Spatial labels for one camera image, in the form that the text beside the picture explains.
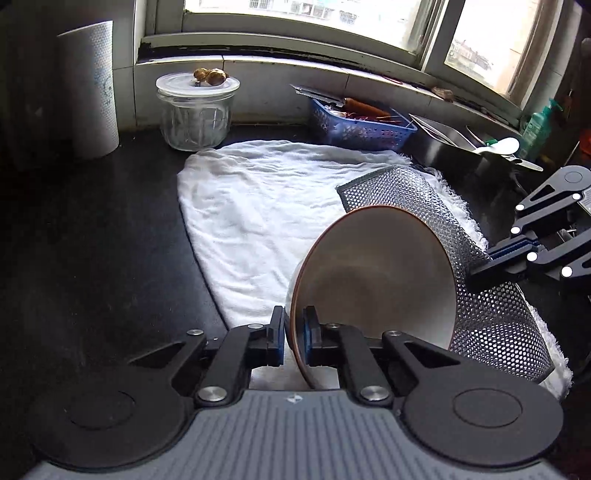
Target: paper towel roll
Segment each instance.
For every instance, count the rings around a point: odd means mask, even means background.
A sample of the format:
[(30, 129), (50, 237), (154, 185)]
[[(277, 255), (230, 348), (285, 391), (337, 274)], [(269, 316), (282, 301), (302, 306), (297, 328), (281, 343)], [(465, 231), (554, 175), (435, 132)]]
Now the paper towel roll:
[(98, 158), (119, 145), (113, 94), (113, 22), (57, 36), (61, 73), (72, 112), (74, 152)]

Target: glass jar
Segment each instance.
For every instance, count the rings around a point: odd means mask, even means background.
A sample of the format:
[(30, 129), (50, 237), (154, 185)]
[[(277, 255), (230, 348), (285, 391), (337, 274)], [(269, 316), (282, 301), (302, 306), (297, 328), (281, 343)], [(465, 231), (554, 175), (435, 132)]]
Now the glass jar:
[(156, 81), (162, 101), (160, 131), (177, 150), (219, 145), (230, 130), (232, 102), (240, 82), (229, 77), (219, 86), (198, 85), (192, 73), (173, 73)]

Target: ceramic bowl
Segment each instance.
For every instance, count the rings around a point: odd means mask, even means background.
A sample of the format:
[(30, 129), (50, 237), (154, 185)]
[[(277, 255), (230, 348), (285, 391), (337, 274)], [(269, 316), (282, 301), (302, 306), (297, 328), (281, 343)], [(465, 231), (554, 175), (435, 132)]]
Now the ceramic bowl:
[(320, 323), (354, 325), (378, 339), (386, 330), (400, 330), (447, 349), (456, 321), (456, 286), (441, 242), (423, 221), (396, 207), (369, 206), (322, 233), (296, 269), (287, 295), (288, 339), (300, 371), (314, 388), (335, 388), (326, 369), (314, 375), (321, 369), (308, 367), (300, 351), (302, 315), (309, 305)]

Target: metal mesh sheet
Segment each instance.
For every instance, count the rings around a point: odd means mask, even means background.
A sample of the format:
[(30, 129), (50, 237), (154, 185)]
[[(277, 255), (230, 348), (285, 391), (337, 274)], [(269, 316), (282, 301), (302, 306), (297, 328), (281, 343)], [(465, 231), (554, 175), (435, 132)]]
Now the metal mesh sheet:
[(337, 191), (347, 212), (367, 205), (392, 205), (415, 214), (435, 232), (456, 278), (451, 351), (538, 382), (553, 370), (544, 339), (516, 284), (505, 283), (479, 294), (467, 291), (466, 272), (489, 257), (421, 174), (411, 167), (388, 167)]

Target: walnut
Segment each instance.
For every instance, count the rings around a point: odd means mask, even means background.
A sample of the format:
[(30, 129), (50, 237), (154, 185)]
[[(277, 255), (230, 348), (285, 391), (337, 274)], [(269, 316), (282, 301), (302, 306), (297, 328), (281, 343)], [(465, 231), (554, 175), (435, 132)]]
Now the walnut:
[(216, 86), (224, 83), (227, 78), (228, 78), (228, 76), (227, 76), (226, 72), (224, 72), (223, 70), (212, 69), (212, 70), (209, 70), (209, 73), (207, 74), (205, 81), (208, 82), (209, 85), (216, 87)]
[(205, 82), (205, 79), (207, 78), (207, 74), (210, 72), (209, 69), (197, 69), (193, 72), (193, 76), (196, 78), (196, 80), (201, 83), (201, 82)]

